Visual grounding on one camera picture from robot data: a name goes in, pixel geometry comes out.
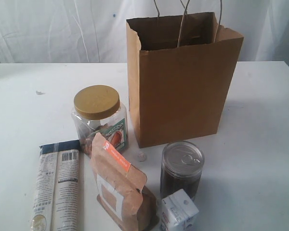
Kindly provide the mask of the clear jar gold lid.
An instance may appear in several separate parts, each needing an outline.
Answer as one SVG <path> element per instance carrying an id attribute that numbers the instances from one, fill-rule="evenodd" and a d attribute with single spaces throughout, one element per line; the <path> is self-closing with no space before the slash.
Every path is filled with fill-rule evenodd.
<path id="1" fill-rule="evenodd" d="M 119 93 L 106 85 L 93 85 L 80 90 L 74 97 L 72 118 L 81 150 L 92 154 L 92 141 L 101 133 L 120 153 L 127 149 L 127 110 Z"/>

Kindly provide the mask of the long noodle packet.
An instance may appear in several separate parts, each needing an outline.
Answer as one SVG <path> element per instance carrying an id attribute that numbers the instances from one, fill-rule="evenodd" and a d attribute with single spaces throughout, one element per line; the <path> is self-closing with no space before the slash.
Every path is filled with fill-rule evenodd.
<path id="1" fill-rule="evenodd" d="M 78 140 L 40 147 L 32 231 L 76 231 L 79 218 Z"/>

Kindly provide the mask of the brown kraft pouch orange label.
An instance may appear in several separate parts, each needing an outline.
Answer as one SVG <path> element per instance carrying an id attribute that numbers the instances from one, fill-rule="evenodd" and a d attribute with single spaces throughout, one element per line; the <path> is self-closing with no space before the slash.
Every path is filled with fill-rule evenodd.
<path id="1" fill-rule="evenodd" d="M 97 200 L 123 231 L 150 231 L 158 224 L 157 199 L 147 176 L 100 133 L 92 141 L 91 166 Z"/>

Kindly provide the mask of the brown paper shopping bag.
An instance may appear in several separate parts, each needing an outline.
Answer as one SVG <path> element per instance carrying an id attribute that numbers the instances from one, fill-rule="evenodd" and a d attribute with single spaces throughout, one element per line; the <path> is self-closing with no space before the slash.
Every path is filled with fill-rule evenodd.
<path id="1" fill-rule="evenodd" d="M 129 112 L 141 148 L 215 134 L 243 36 L 213 12 L 126 21 Z"/>

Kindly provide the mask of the clear can dark contents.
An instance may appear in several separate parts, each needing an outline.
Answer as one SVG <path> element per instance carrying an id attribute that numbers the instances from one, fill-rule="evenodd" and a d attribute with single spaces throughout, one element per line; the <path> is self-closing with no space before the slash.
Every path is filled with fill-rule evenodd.
<path id="1" fill-rule="evenodd" d="M 194 200 L 200 183 L 205 157 L 189 141 L 167 144 L 162 151 L 160 197 L 183 189 Z"/>

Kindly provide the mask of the small white crumpled scrap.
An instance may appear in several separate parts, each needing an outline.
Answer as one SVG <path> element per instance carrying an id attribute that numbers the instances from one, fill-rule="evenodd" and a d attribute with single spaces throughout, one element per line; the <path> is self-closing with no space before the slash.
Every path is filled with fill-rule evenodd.
<path id="1" fill-rule="evenodd" d="M 137 159 L 139 162 L 144 162 L 147 160 L 147 156 L 143 152 L 139 152 L 137 155 Z"/>

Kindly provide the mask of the white backdrop sheet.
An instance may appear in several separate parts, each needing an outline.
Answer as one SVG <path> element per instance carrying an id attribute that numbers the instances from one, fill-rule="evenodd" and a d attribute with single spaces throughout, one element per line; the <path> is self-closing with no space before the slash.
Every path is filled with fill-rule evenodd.
<path id="1" fill-rule="evenodd" d="M 181 15 L 183 0 L 0 0 L 0 63 L 124 63 L 126 20 Z M 289 65 L 289 0 L 191 0 L 244 36 L 241 61 Z"/>

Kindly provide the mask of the small white milk carton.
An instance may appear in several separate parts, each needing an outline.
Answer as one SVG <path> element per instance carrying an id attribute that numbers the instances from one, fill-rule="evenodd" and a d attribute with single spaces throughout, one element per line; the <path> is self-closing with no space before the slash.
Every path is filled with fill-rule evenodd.
<path id="1" fill-rule="evenodd" d="M 198 208 L 180 189 L 161 200 L 161 231 L 195 231 Z"/>

